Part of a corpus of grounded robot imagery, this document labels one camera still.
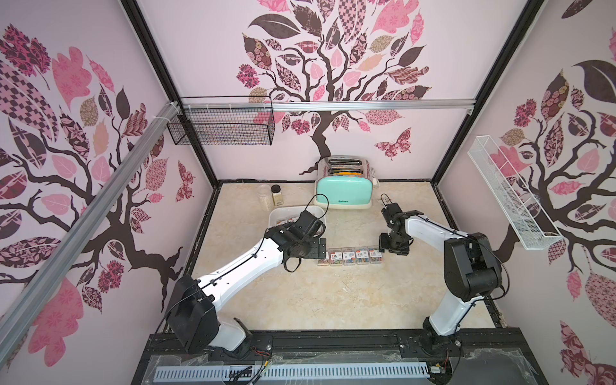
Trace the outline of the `paper clip box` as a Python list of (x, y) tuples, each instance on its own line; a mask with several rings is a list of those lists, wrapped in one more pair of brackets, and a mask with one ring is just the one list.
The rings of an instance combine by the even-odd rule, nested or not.
[(368, 256), (371, 264), (380, 264), (383, 262), (383, 254), (378, 247), (370, 247), (368, 249)]
[(367, 248), (355, 249), (355, 263), (365, 265), (370, 263), (370, 254)]
[(329, 258), (329, 256), (326, 255), (325, 258), (318, 259), (317, 260), (317, 266), (330, 266), (330, 258)]
[(352, 266), (356, 264), (355, 250), (347, 248), (342, 250), (343, 264), (345, 266)]
[(328, 250), (328, 257), (331, 266), (343, 265), (343, 251), (339, 249)]

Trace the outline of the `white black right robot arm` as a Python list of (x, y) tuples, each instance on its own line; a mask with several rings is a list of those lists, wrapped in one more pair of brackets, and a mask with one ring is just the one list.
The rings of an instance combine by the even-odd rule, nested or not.
[(438, 308), (423, 321), (419, 345), (435, 355), (452, 344), (472, 307), (502, 284), (501, 260), (482, 233), (467, 234), (432, 221), (418, 210), (404, 212), (388, 202), (381, 209), (388, 228), (380, 234), (379, 252), (407, 256), (415, 240), (430, 245), (444, 257), (447, 292)]

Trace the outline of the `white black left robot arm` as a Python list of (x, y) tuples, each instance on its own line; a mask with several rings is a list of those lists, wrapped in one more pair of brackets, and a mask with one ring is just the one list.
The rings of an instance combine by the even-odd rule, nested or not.
[(266, 229), (261, 240), (229, 264), (199, 278), (190, 276), (177, 281), (163, 322), (189, 354), (222, 349), (243, 356), (252, 347), (253, 335), (235, 318), (224, 320), (218, 313), (231, 298), (255, 279), (296, 258), (323, 260), (327, 229), (322, 217), (301, 211), (291, 222)]

